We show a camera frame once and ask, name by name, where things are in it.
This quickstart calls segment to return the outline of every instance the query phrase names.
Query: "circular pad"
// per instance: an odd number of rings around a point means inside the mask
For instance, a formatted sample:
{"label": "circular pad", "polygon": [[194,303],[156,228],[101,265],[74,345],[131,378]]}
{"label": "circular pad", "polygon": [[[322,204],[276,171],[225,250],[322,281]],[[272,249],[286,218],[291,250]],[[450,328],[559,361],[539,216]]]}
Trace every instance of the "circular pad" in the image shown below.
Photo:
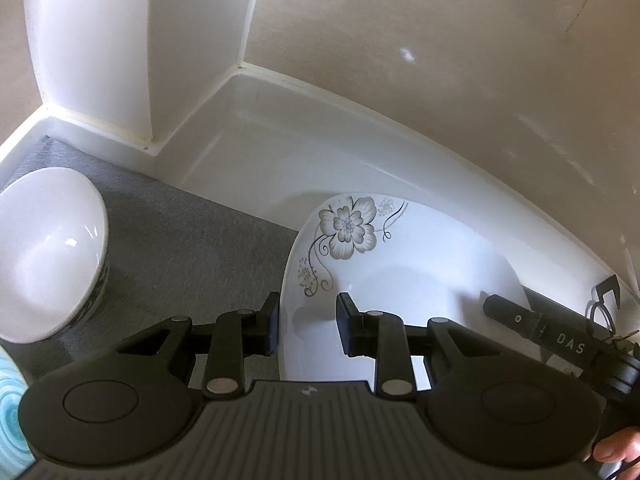
{"label": "circular pad", "polygon": [[63,405],[73,418],[83,422],[111,422],[129,415],[138,403],[138,393],[118,381],[89,381],[73,387]]}
{"label": "circular pad", "polygon": [[468,359],[431,390],[427,413],[463,454],[509,468],[581,460],[600,424],[600,406],[574,378],[518,356]]}

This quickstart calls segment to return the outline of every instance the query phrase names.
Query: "white plate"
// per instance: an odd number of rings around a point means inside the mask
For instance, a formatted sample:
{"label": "white plate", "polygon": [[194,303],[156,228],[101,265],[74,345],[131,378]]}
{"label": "white plate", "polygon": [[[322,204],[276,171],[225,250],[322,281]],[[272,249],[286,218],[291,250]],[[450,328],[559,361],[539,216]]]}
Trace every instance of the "white plate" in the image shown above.
{"label": "white plate", "polygon": [[[447,317],[535,359],[536,345],[488,319],[482,302],[500,294],[526,308],[516,273],[490,242],[453,218],[402,198],[339,195],[307,220],[289,254],[280,305],[280,375],[287,381],[367,380],[374,360],[342,352],[335,297],[361,312],[384,310],[406,324]],[[414,357],[418,388],[429,381]]]}

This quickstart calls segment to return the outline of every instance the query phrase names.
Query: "ceramic bowl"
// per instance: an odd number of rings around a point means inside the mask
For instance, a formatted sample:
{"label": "ceramic bowl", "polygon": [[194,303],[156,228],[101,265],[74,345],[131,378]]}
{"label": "ceramic bowl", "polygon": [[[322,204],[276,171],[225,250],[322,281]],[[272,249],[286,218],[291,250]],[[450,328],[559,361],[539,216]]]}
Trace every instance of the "ceramic bowl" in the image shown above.
{"label": "ceramic bowl", "polygon": [[0,479],[15,478],[33,462],[18,425],[18,405],[27,389],[20,370],[0,347]]}
{"label": "ceramic bowl", "polygon": [[0,338],[29,343],[79,326],[108,277],[108,219],[87,177],[44,168],[0,194]]}
{"label": "ceramic bowl", "polygon": [[[280,300],[280,376],[286,381],[369,381],[375,363],[344,355],[335,297],[360,311],[383,310],[406,324],[447,317],[533,358],[540,350],[482,312],[500,294],[526,308],[508,261],[473,229],[423,204],[349,193],[320,205],[291,249]],[[412,358],[417,386],[429,380]]]}

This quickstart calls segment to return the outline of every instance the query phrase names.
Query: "gray fabric mat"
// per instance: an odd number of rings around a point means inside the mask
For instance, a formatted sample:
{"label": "gray fabric mat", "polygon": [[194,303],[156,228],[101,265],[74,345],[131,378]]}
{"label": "gray fabric mat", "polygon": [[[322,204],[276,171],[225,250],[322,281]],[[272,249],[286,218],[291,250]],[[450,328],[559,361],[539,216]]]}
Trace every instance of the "gray fabric mat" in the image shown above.
{"label": "gray fabric mat", "polygon": [[[280,290],[295,231],[49,137],[12,181],[50,166],[77,170],[100,191],[109,215],[111,275],[102,303],[77,330],[27,345],[2,342],[28,380],[175,314],[213,322],[229,310],[258,309],[269,292]],[[247,382],[277,379],[277,358],[245,359],[245,370]]]}

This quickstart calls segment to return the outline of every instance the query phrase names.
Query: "human hand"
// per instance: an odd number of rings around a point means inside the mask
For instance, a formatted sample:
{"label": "human hand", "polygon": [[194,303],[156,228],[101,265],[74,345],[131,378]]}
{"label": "human hand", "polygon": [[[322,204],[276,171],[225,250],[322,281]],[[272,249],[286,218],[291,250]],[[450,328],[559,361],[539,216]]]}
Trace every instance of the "human hand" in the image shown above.
{"label": "human hand", "polygon": [[[625,428],[604,438],[593,449],[593,457],[598,462],[616,463],[621,460],[631,462],[640,456],[640,428]],[[620,473],[616,480],[636,480],[640,478],[640,463]]]}

